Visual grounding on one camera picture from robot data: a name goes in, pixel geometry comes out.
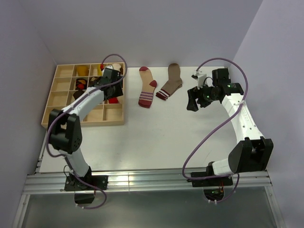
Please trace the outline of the red patterned sock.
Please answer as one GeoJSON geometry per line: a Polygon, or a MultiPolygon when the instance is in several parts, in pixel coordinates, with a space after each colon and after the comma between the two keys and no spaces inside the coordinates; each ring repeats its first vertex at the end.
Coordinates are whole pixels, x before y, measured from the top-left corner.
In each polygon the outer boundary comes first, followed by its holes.
{"type": "Polygon", "coordinates": [[[118,100],[117,97],[109,98],[109,99],[108,99],[108,103],[109,103],[109,104],[118,104],[118,103],[119,103],[119,100],[118,100]]]}

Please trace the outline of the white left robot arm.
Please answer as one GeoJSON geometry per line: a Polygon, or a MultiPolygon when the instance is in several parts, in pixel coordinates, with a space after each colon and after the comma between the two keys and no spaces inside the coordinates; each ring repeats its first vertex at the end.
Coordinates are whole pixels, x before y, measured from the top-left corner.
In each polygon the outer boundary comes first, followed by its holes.
{"type": "Polygon", "coordinates": [[[80,146],[82,143],[81,121],[98,104],[123,95],[121,65],[111,64],[102,70],[102,76],[94,81],[70,105],[49,114],[45,148],[52,158],[63,157],[71,178],[76,185],[86,190],[92,186],[90,166],[86,163],[80,146]]]}

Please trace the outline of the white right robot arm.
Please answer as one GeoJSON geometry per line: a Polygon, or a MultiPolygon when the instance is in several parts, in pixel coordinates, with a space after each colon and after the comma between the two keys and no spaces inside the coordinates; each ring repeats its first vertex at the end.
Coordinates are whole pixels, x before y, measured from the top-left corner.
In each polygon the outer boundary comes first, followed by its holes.
{"type": "Polygon", "coordinates": [[[187,110],[196,112],[212,102],[219,101],[225,108],[231,122],[237,144],[226,159],[210,162],[202,177],[190,177],[191,181],[206,180],[216,185],[229,175],[265,171],[274,144],[258,129],[245,102],[246,92],[239,83],[232,83],[226,68],[212,71],[212,84],[208,85],[207,75],[196,71],[192,76],[198,85],[187,91],[187,110]]]}

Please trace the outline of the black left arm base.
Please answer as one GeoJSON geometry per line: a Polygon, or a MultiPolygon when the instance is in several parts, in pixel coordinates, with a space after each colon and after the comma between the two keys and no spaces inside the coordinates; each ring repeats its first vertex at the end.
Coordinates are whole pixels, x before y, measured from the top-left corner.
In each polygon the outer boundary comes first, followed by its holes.
{"type": "Polygon", "coordinates": [[[95,199],[97,189],[106,190],[108,184],[107,175],[89,176],[88,178],[76,177],[72,174],[66,177],[64,191],[74,192],[76,204],[89,205],[95,199]]]}

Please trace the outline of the dark brown striped sock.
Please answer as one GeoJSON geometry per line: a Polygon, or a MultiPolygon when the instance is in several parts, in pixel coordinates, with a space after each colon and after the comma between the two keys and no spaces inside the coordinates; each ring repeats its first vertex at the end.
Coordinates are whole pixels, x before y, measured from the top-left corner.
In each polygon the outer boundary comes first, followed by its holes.
{"type": "Polygon", "coordinates": [[[74,100],[77,100],[78,98],[80,98],[84,93],[85,93],[84,90],[76,90],[76,91],[73,93],[73,98],[74,98],[74,100]]]}

